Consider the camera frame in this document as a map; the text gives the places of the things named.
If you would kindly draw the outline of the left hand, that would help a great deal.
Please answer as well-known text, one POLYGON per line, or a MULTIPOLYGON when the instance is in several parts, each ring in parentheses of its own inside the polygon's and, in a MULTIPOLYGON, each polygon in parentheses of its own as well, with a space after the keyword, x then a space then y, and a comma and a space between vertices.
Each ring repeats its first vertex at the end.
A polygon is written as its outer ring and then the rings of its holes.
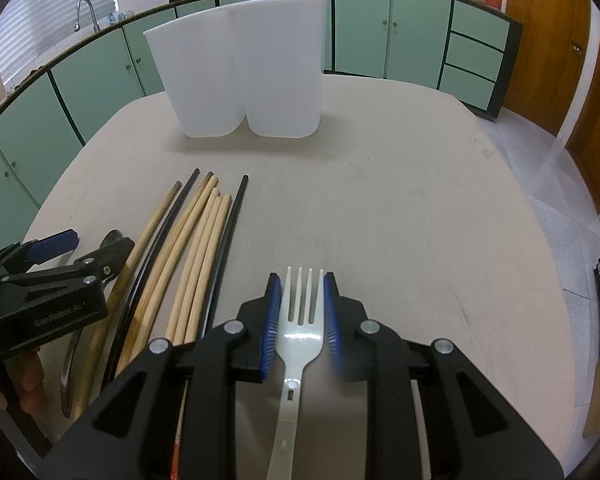
MULTIPOLYGON (((6 370, 16 387, 22 410, 33 416, 41 417, 47 408, 44 388, 44 370, 38 355, 41 348, 36 347, 7 361, 6 370)), ((0 410, 8 408, 8 401, 0 389, 0 410)))

